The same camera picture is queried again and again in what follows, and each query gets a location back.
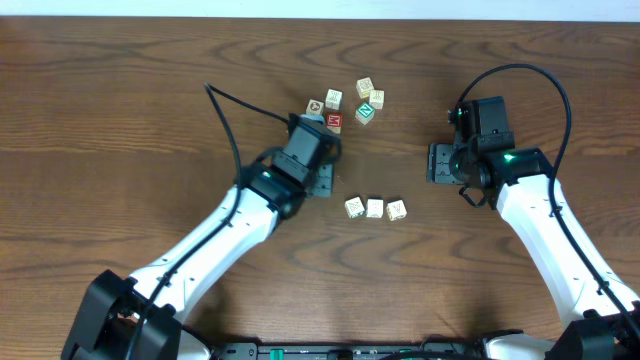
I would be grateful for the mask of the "green-edged wooden block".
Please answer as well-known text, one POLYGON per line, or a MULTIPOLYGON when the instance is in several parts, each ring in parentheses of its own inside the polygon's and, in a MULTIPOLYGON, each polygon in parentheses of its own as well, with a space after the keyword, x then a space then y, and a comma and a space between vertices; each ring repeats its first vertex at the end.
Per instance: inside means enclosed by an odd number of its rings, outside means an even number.
POLYGON ((360 217, 366 212, 364 204, 359 196, 346 200, 344 206, 347 215, 351 219, 360 217))

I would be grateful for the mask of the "yellow-edged wooden block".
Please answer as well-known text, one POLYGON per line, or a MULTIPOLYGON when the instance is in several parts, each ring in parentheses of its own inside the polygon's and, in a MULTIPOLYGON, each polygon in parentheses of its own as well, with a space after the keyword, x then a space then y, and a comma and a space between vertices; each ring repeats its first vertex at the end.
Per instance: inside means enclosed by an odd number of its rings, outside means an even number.
POLYGON ((384 215, 384 200, 369 198, 366 204, 367 218, 382 218, 384 215))

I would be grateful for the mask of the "plain wooden block placed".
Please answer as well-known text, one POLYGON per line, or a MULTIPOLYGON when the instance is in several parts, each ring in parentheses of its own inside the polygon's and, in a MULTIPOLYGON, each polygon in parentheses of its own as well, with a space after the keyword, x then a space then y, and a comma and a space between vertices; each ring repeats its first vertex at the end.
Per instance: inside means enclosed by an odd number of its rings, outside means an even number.
POLYGON ((407 210, 402 200, 389 202, 386 211, 390 221, 400 220, 407 216, 407 210))

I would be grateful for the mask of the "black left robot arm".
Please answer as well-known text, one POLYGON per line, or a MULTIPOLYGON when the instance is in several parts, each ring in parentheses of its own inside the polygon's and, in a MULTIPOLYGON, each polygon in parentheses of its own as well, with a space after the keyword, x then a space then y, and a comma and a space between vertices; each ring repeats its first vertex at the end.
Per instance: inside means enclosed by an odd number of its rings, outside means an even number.
POLYGON ((317 150, 274 147, 240 168, 219 206, 171 250, 127 278, 106 270, 91 282, 62 358, 210 358, 184 322, 209 288, 308 197, 330 194, 335 161, 317 150))

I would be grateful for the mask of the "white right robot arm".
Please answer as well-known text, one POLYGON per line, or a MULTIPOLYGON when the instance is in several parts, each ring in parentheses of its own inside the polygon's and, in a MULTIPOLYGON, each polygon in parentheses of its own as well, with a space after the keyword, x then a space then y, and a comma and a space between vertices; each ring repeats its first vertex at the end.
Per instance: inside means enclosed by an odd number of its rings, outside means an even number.
POLYGON ((573 214, 537 148, 433 144, 427 179, 483 193, 515 231, 542 276, 563 331, 554 341, 504 331, 481 341, 489 359, 636 359, 639 297, 606 263, 573 214))

